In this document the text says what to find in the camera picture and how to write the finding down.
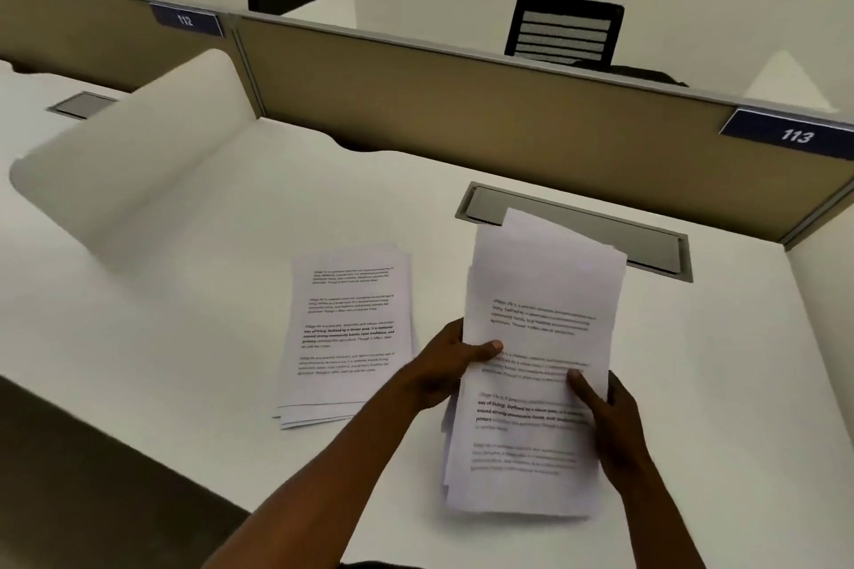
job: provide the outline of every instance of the beige partition panel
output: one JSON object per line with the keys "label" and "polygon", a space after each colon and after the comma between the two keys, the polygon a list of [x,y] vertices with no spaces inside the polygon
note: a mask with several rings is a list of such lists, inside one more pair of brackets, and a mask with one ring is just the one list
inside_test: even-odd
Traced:
{"label": "beige partition panel", "polygon": [[160,25],[146,0],[0,0],[0,59],[130,92],[218,48],[260,113],[230,22],[219,16],[224,38]]}
{"label": "beige partition panel", "polygon": [[368,148],[765,240],[854,176],[846,160],[719,135],[736,102],[685,89],[257,16],[238,30],[268,116]]}

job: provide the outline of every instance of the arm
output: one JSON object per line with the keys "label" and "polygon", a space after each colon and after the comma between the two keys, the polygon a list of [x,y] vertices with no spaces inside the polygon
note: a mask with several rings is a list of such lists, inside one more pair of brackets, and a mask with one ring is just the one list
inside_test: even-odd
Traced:
{"label": "arm", "polygon": [[500,353],[500,342],[462,344],[462,325],[445,326],[203,569],[334,569],[415,416],[450,396],[469,363]]}
{"label": "arm", "polygon": [[607,402],[579,371],[570,371],[567,380],[592,411],[602,470],[623,499],[638,569],[705,569],[646,449],[635,398],[614,373],[608,378]]}

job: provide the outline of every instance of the forearm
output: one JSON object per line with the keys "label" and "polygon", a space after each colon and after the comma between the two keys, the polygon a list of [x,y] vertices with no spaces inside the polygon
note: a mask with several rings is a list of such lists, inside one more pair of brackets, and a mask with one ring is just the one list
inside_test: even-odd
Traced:
{"label": "forearm", "polygon": [[637,569],[705,569],[655,467],[622,497]]}
{"label": "forearm", "polygon": [[203,569],[331,569],[419,411],[392,379],[320,455],[283,484]]}

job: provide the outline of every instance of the paper held in hands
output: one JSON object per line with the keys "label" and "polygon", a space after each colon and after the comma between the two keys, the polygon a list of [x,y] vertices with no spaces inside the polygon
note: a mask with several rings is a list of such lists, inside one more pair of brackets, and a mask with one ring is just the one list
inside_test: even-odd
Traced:
{"label": "paper held in hands", "polygon": [[281,429],[356,414],[418,353],[409,255],[365,245],[292,262],[274,418]]}
{"label": "paper held in hands", "polygon": [[588,517],[599,461],[592,417],[566,384],[580,369],[607,393],[626,256],[569,229],[508,209],[477,229],[464,342],[504,343],[472,365],[448,403],[447,504],[474,512]]}

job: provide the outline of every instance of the desk number plate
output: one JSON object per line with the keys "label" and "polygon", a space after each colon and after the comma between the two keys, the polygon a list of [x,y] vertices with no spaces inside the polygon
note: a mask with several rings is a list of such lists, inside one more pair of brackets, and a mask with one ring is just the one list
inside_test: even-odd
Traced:
{"label": "desk number plate", "polygon": [[721,135],[854,160],[854,127],[819,124],[803,117],[740,108],[721,129]]}
{"label": "desk number plate", "polygon": [[169,28],[186,29],[189,32],[200,32],[204,35],[224,36],[222,26],[216,14],[197,12],[168,4],[150,3],[157,23]]}

